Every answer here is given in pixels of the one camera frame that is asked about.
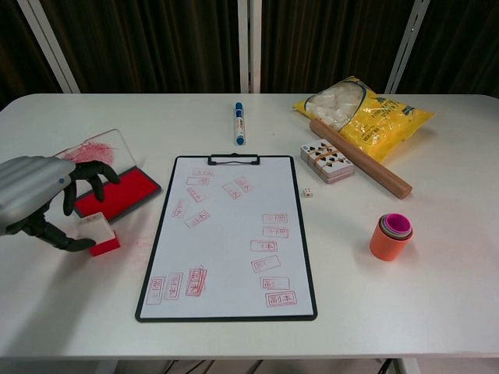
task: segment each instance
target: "plastic bag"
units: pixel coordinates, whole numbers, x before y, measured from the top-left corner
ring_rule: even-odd
[[[434,116],[379,96],[354,76],[300,101],[293,108],[332,126],[377,161],[382,161]]]

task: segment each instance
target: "rolling pin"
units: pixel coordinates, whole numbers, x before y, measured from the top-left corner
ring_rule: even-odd
[[[399,199],[404,199],[412,191],[412,186],[389,171],[385,166],[350,144],[330,126],[318,119],[310,122],[310,129],[321,138],[326,139],[350,159],[355,165],[364,170],[372,179],[385,187]]]

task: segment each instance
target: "clipboard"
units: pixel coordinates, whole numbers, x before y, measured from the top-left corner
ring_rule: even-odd
[[[177,157],[136,319],[316,317],[292,157]]]

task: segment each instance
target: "cable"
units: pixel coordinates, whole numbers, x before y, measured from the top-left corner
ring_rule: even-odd
[[[255,374],[255,372],[257,371],[257,369],[260,367],[260,365],[262,365],[262,362],[264,360],[258,360],[258,362],[251,368],[251,371],[248,372],[247,374]]]
[[[194,370],[196,370],[197,368],[200,367],[201,364],[203,364],[204,360],[203,361],[199,361],[197,364],[194,365],[194,367],[192,369],[190,369],[188,372],[186,372],[186,374],[190,374],[191,372],[193,372]]]
[[[170,365],[168,365],[168,367],[165,369],[165,371],[163,372],[163,374],[167,374],[173,367],[173,365],[177,362],[177,360],[172,360],[172,362],[170,362]]]
[[[384,360],[383,365],[380,367],[380,371],[377,372],[377,374],[386,374],[392,361],[393,361],[393,358],[387,358],[386,360]]]
[[[207,374],[210,371],[211,366],[213,366],[214,363],[215,363],[215,360],[211,360],[208,367],[206,367],[205,370],[203,371],[203,374]]]

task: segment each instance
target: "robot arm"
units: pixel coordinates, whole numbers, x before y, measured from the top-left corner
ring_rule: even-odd
[[[57,157],[18,157],[0,164],[0,236],[24,231],[70,252],[95,245],[91,239],[72,239],[45,220],[52,199],[64,189],[63,210],[69,216],[76,201],[76,180],[87,180],[99,201],[104,189],[99,174],[119,183],[112,168],[100,161],[75,164]]]

